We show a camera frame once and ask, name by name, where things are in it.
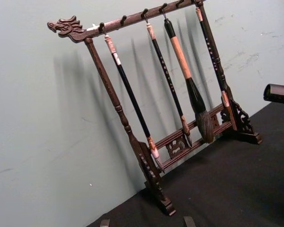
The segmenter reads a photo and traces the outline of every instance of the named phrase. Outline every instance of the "brush bristles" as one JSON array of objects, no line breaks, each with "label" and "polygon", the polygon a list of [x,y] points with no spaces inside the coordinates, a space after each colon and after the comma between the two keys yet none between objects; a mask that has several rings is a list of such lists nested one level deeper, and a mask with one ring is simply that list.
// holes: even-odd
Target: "brush bristles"
[{"label": "brush bristles", "polygon": [[204,141],[206,143],[213,142],[213,122],[209,113],[206,110],[202,113],[196,113],[195,121]]}]

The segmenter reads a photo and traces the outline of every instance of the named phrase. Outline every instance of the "calligraphy brush rack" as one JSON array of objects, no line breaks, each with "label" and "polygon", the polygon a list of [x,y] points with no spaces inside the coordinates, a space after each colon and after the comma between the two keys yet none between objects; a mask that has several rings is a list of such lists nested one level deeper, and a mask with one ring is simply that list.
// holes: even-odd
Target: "calligraphy brush rack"
[{"label": "calligraphy brush rack", "polygon": [[[169,4],[164,3],[163,6],[149,9],[147,11],[147,19],[190,5],[196,5],[197,7],[200,7],[201,11],[204,13],[203,0],[179,0]],[[48,22],[47,26],[54,32],[59,30],[59,37],[69,37],[75,43],[84,42],[86,44],[109,95],[109,98],[113,106],[115,107],[115,111],[119,115],[120,121],[124,126],[124,130],[128,135],[130,145],[137,157],[139,166],[146,178],[145,185],[154,195],[154,198],[158,202],[159,207],[162,208],[162,211],[171,216],[176,212],[176,210],[173,207],[170,199],[163,192],[163,189],[161,187],[160,173],[164,172],[173,164],[187,156],[190,152],[203,145],[205,141],[203,138],[201,138],[193,142],[192,146],[189,146],[185,140],[183,130],[176,130],[172,134],[155,143],[158,150],[166,147],[170,156],[168,160],[162,163],[162,167],[157,167],[152,159],[150,148],[146,145],[146,143],[138,141],[134,136],[131,126],[129,125],[129,122],[123,112],[119,98],[93,44],[94,37],[121,29],[125,26],[133,25],[135,23],[143,21],[144,19],[145,11],[142,11],[130,16],[123,16],[120,19],[107,23],[101,23],[100,25],[94,26],[92,28],[82,29],[80,21],[76,19],[76,16],[72,16],[71,19],[59,19],[57,22]],[[206,37],[205,40],[207,40],[206,35],[209,31],[209,24],[206,23],[206,20],[207,18],[204,19],[204,27],[202,27],[204,37]],[[254,129],[250,124],[248,114],[241,109],[238,103],[234,101],[231,89],[226,83],[226,78],[223,73],[220,58],[217,55],[217,50],[214,51],[214,54],[211,57],[220,89],[222,91],[222,103],[209,111],[209,115],[214,125],[214,136],[231,137],[252,144],[260,144],[262,142],[261,137],[259,133],[254,132]],[[219,124],[217,120],[217,114],[219,113],[222,118],[221,124]],[[196,121],[188,123],[189,130],[192,130],[196,126]]]}]

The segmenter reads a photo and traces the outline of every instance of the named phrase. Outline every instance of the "black tablecloth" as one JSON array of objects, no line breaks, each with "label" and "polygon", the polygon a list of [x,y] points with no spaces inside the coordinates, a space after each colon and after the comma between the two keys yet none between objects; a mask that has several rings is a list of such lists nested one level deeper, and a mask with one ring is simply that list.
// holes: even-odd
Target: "black tablecloth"
[{"label": "black tablecloth", "polygon": [[177,212],[164,215],[146,189],[104,214],[110,227],[284,227],[284,104],[271,103],[251,123],[263,142],[219,139],[163,177]]}]

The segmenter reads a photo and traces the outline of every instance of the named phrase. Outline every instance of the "hook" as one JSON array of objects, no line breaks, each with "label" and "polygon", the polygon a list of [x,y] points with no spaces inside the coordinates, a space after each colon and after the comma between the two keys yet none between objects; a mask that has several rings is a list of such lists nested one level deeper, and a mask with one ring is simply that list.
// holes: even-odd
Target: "hook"
[{"label": "hook", "polygon": [[121,26],[124,25],[124,22],[125,22],[126,18],[127,18],[126,15],[124,15],[124,16],[122,17],[121,22],[120,22],[120,23],[121,23]]},{"label": "hook", "polygon": [[146,23],[148,23],[148,19],[147,19],[147,17],[145,16],[145,14],[146,14],[147,12],[148,12],[148,9],[145,8],[145,9],[143,10],[142,14],[141,14],[141,18],[143,18],[143,19],[146,21]]},{"label": "hook", "polygon": [[167,6],[167,3],[165,2],[162,7],[159,9],[159,12],[160,13],[163,13],[163,16],[164,18],[166,19],[166,15],[165,15],[165,11],[164,11],[164,8]]},{"label": "hook", "polygon": [[182,2],[184,2],[184,0],[180,0],[179,2],[177,2],[177,3],[176,3],[176,7],[178,8],[179,5],[180,5]]},{"label": "hook", "polygon": [[103,22],[99,24],[99,30],[102,31],[102,33],[106,35],[106,29],[105,29],[105,25]]}]

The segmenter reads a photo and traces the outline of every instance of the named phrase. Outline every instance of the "wall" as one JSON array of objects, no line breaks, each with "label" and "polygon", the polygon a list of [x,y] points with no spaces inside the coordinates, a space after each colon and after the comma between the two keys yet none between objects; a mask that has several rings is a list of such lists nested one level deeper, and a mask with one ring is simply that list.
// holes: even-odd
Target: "wall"
[{"label": "wall", "polygon": [[[87,28],[162,3],[0,1],[0,227],[84,227],[144,188],[143,175],[85,45],[59,38],[46,23],[76,15]],[[252,115],[268,104],[263,101],[266,84],[284,84],[284,0],[207,0],[205,7],[234,98]],[[218,105],[220,92],[195,8],[168,17],[176,32],[181,31],[197,85],[207,94],[207,108]],[[163,18],[150,22],[183,112],[192,121]],[[158,141],[180,123],[145,27],[142,22],[110,35]],[[145,142],[102,36],[95,45],[136,137]],[[167,158],[164,150],[161,154]]]}]

